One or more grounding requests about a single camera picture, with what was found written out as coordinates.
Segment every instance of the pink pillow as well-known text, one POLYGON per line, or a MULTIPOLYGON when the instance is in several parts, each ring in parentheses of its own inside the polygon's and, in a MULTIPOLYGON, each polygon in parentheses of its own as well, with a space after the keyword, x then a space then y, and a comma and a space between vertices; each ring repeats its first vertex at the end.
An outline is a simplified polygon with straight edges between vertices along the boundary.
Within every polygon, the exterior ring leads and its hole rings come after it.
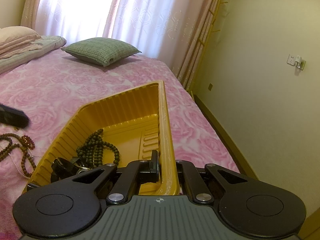
POLYGON ((0 29, 0 55, 9 49, 40 39, 34 30, 23 26, 11 26, 0 29))

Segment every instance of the folded blanket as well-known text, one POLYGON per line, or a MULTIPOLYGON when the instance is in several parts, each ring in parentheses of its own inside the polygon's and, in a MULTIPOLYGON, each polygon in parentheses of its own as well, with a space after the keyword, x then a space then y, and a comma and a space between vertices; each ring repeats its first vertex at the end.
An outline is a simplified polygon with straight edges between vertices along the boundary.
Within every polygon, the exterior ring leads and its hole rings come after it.
POLYGON ((41 48, 42 48, 41 43, 34 44, 34 42, 28 42, 28 43, 19 45, 17 47, 14 47, 12 49, 9 49, 6 52, 0 54, 0 59, 9 58, 29 50, 35 50, 35 49, 41 49, 41 48))
POLYGON ((41 39, 35 40, 31 42, 31 44, 41 46, 42 48, 25 51, 9 58, 0 59, 0 74, 13 70, 34 58, 41 57, 51 50, 64 46, 66 43, 67 41, 60 36, 41 36, 41 39))

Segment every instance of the pink rose pattern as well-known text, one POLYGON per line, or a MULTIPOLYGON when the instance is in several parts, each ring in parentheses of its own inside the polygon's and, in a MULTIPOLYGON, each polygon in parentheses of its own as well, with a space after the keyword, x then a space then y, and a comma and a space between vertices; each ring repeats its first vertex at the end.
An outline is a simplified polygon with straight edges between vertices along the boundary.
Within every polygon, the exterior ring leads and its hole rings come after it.
MULTIPOLYGON (((164 80, 176 159, 197 167, 216 163, 238 172, 215 131, 169 68, 160 61, 131 56, 107 68, 86 64, 57 49, 0 76, 0 102, 23 110, 31 119, 27 131, 36 144, 36 164, 77 109, 111 94, 164 80)), ((0 133, 12 132, 1 126, 0 133)), ((21 153, 13 157, 19 165, 21 153)), ((18 239, 12 204, 26 185, 10 158, 0 163, 0 238, 18 239)))

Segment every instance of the ribbed gray surface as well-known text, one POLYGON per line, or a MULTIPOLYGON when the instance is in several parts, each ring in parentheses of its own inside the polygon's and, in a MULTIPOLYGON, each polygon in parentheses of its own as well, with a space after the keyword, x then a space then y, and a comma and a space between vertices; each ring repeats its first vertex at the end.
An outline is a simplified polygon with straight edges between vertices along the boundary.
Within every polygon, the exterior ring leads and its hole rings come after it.
MULTIPOLYGON (((210 207, 195 205, 187 196, 133 196, 125 205, 109 207, 93 227, 68 239, 246 240, 249 238, 239 236, 226 228, 210 207)), ((298 239, 291 236, 286 240, 298 239)))

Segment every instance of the metal screw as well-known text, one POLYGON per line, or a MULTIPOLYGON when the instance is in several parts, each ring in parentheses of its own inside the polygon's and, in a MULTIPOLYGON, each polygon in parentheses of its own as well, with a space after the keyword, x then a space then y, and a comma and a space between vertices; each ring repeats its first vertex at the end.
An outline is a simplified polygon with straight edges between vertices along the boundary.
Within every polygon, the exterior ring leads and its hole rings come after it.
POLYGON ((196 195, 196 199, 202 202, 205 201, 209 201, 210 199, 212 199, 211 195, 207 194, 207 193, 200 193, 198 195, 196 195))
POLYGON ((124 199, 124 196, 120 193, 113 193, 108 196, 108 199, 114 202, 118 202, 124 199))

